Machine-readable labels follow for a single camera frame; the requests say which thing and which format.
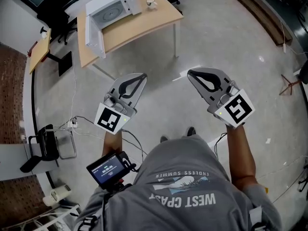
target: mug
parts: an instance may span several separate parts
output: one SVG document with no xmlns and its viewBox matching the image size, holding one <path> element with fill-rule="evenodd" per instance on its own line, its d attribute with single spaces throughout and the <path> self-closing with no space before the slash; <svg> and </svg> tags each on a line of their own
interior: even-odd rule
<svg viewBox="0 0 308 231">
<path fill-rule="evenodd" d="M 155 2 L 155 0 L 147 0 L 146 4 L 150 10 L 153 10 L 157 7 L 157 2 Z"/>
</svg>

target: white microwave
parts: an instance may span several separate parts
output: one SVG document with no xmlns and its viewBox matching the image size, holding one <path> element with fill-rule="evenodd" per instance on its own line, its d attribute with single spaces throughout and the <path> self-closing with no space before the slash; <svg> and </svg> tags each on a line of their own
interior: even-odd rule
<svg viewBox="0 0 308 231">
<path fill-rule="evenodd" d="M 105 58 L 102 29 L 141 12 L 139 0 L 92 0 L 86 4 L 86 45 Z"/>
</svg>

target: shoe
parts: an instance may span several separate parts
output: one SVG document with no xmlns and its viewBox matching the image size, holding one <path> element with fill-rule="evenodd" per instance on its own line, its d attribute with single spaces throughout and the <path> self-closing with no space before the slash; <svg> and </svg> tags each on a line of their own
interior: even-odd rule
<svg viewBox="0 0 308 231">
<path fill-rule="evenodd" d="M 189 127 L 188 130 L 187 130 L 187 136 L 192 136 L 196 134 L 196 130 L 194 129 L 194 127 Z"/>
<path fill-rule="evenodd" d="M 162 143 L 162 142 L 165 142 L 165 141 L 167 141 L 168 140 L 168 138 L 166 137 L 166 136 L 162 136 L 162 137 L 160 137 L 160 142 Z"/>
</svg>

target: concrete floor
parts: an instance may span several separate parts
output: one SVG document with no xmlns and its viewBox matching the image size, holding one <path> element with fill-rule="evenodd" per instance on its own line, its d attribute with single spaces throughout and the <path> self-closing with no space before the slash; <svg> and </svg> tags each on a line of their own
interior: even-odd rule
<svg viewBox="0 0 308 231">
<path fill-rule="evenodd" d="M 194 126 L 207 142 L 219 137 L 226 131 L 224 124 L 206 112 L 207 103 L 188 79 L 172 81 L 180 77 L 180 72 L 194 66 L 219 68 L 245 89 L 255 106 L 256 112 L 248 119 L 245 130 L 259 183 L 269 188 L 269 197 L 275 201 L 302 172 L 305 157 L 301 155 L 307 154 L 308 119 L 302 91 L 296 86 L 292 96 L 278 95 L 285 86 L 280 74 L 294 81 L 293 71 L 300 65 L 289 48 L 284 54 L 282 48 L 275 46 L 260 23 L 238 1 L 180 1 L 184 19 L 179 58 L 173 58 L 170 27 L 135 40 L 97 63 L 114 77 L 138 72 L 148 74 L 147 85 L 136 106 L 138 113 L 124 129 L 137 136 L 146 152 L 159 143 L 162 134 L 178 138 L 188 126 Z M 55 48 L 59 48 L 57 43 L 52 45 L 52 53 L 57 51 Z M 77 84 L 73 116 L 84 116 L 91 121 L 112 84 L 89 69 L 81 69 L 77 34 L 55 54 L 63 56 L 67 51 L 73 52 L 75 73 L 71 68 L 59 77 L 57 65 L 50 59 L 37 68 L 38 128 L 49 123 L 58 126 L 71 117 L 74 74 Z M 78 123 L 78 133 L 104 137 L 103 130 L 84 119 L 79 118 Z M 124 138 L 136 143 L 127 134 Z M 74 140 L 77 158 L 58 160 L 59 170 L 51 176 L 55 182 L 67 183 L 73 190 L 69 199 L 84 207 L 97 187 L 86 166 L 101 156 L 103 141 L 77 134 Z M 127 154 L 141 162 L 141 152 L 123 143 Z M 218 155 L 229 172 L 226 141 L 218 144 Z M 125 180 L 130 182 L 134 177 L 131 174 Z M 296 183 L 275 202 L 284 230 L 298 221 L 306 206 L 306 192 L 299 193 L 297 188 Z"/>
</svg>

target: small screen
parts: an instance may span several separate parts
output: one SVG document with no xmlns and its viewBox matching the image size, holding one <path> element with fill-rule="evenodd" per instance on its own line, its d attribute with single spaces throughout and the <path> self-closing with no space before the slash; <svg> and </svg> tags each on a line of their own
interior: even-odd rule
<svg viewBox="0 0 308 231">
<path fill-rule="evenodd" d="M 101 165 L 92 170 L 95 178 L 102 184 L 112 176 L 121 172 L 124 166 L 121 164 L 116 155 L 103 162 Z"/>
</svg>

